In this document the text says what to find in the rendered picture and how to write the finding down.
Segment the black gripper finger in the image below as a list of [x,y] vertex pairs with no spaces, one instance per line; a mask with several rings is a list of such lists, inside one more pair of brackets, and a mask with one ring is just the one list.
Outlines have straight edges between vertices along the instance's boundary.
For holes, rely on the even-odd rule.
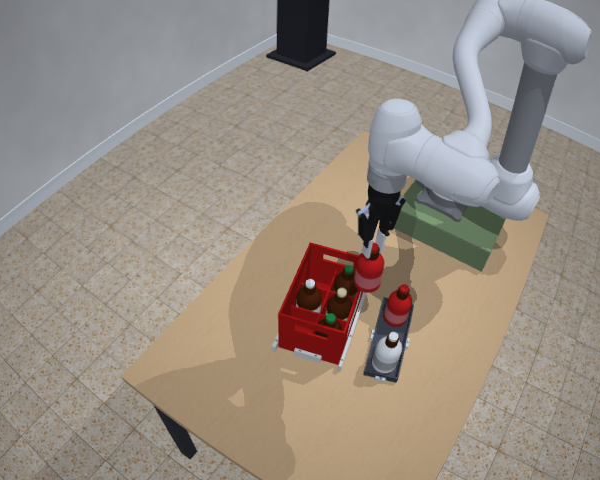
[[[374,216],[369,211],[369,209],[368,209],[369,206],[370,206],[370,203],[366,207],[364,207],[362,210],[360,208],[358,208],[356,210],[356,213],[358,215],[358,235],[364,241],[363,247],[362,247],[362,253],[365,255],[365,257],[367,259],[370,258],[372,245],[373,245],[373,241],[374,241],[373,237],[374,237],[374,234],[376,231],[378,221],[381,219],[382,213],[384,212],[384,208],[379,207],[377,215]],[[369,216],[368,216],[368,213],[369,213]]]
[[400,199],[398,200],[398,202],[396,202],[394,206],[393,205],[387,206],[386,214],[382,214],[382,216],[381,216],[381,219],[379,221],[379,229],[377,231],[377,236],[376,236],[376,241],[375,241],[375,243],[377,243],[380,248],[380,251],[379,251],[380,253],[383,252],[386,237],[390,235],[390,233],[388,232],[388,229],[389,230],[394,229],[397,219],[398,219],[398,216],[400,214],[401,208],[405,202],[406,202],[406,200],[400,195]]

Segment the brown bottle with white cap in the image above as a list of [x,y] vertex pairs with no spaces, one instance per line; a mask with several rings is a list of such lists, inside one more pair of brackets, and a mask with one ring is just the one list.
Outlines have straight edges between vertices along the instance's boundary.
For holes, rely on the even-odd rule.
[[322,294],[312,279],[306,280],[296,297],[296,306],[320,313]]

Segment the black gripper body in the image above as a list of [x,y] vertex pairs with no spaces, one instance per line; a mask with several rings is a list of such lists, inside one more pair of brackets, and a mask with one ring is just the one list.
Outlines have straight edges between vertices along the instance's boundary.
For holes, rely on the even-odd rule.
[[[400,192],[394,194],[384,194],[374,190],[370,185],[368,186],[368,201],[366,202],[366,206],[370,203],[369,211],[376,216],[379,207],[383,207],[385,210],[382,214],[386,214],[387,206],[393,205],[399,200]],[[378,203],[380,205],[378,205]],[[382,206],[387,205],[387,206]]]

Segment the white bottle with brown band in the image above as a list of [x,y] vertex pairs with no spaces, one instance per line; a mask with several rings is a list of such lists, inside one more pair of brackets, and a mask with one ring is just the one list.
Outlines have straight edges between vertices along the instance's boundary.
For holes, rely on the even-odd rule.
[[402,353],[402,344],[396,332],[389,333],[377,343],[372,365],[380,373],[392,372]]

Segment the brown glass bottle with cream cap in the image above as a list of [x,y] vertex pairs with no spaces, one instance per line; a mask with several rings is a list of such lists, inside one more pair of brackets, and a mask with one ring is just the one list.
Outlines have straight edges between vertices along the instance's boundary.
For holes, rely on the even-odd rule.
[[339,288],[336,294],[332,295],[327,303],[326,315],[335,314],[336,318],[347,321],[352,301],[348,292],[344,288]]

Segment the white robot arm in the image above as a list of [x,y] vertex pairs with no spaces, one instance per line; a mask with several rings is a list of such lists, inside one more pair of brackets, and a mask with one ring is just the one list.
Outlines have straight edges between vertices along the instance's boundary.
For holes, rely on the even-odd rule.
[[[499,36],[521,42],[524,65],[501,153],[491,161],[486,148],[492,120],[477,58]],[[416,202],[455,222],[468,206],[528,219],[540,199],[529,162],[556,74],[584,60],[591,39],[579,16],[546,0],[477,0],[453,49],[466,128],[440,138],[421,124],[412,102],[385,101],[370,129],[367,182],[394,194],[410,176],[425,188]]]

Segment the red bottle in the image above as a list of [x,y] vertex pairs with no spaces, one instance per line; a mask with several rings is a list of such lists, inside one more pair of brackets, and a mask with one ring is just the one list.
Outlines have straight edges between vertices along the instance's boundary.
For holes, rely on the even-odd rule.
[[390,294],[384,312],[384,320],[387,324],[398,327],[406,322],[412,306],[412,297],[409,292],[409,287],[403,284]]
[[357,259],[354,284],[356,288],[365,293],[376,291],[381,283],[384,259],[379,253],[377,243],[373,243],[370,258],[361,253]]

